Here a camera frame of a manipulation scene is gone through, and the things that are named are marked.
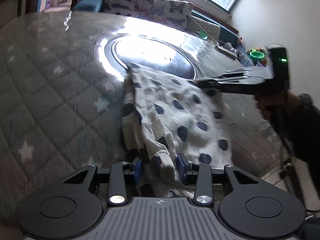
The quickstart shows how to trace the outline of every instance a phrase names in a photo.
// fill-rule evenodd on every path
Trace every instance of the white towel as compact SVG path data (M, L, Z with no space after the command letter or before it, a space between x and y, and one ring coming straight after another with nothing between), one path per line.
M142 196L193 197L181 183L177 154L223 169L231 162L230 136L218 91L207 95L190 80L132 64L125 80L123 134L130 153L141 155Z

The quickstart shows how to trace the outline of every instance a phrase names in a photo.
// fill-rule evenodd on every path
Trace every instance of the black sleeve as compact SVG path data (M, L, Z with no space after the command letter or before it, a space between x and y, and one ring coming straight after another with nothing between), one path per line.
M308 164L312 180L320 193L320 111L312 105L311 99L310 103L305 100L302 102L299 113L286 118L284 128L295 155Z

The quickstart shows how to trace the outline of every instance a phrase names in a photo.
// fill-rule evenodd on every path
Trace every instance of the blue cushion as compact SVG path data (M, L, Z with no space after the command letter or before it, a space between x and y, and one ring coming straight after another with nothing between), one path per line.
M76 6L74 6L72 11L90 11L99 12L101 9L102 0L82 0Z

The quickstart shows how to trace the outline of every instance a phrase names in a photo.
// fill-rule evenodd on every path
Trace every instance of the cord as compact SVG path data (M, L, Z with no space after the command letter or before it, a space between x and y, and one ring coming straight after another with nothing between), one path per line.
M307 209L307 208L306 208L306 211L309 212L309 213L318 213L318 212L320 212L320 209L318 209L318 210L311 210L311 209Z

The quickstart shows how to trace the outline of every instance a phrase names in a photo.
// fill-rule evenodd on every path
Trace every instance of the metal screw head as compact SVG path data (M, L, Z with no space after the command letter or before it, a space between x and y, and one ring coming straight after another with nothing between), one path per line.
M201 203L201 204L207 204L212 201L212 198L207 196L207 195L202 195L196 198L196 201Z
M120 196L120 195L114 195L114 196L109 198L109 201L114 203L114 204L120 204L120 203L125 201L125 198L123 196Z

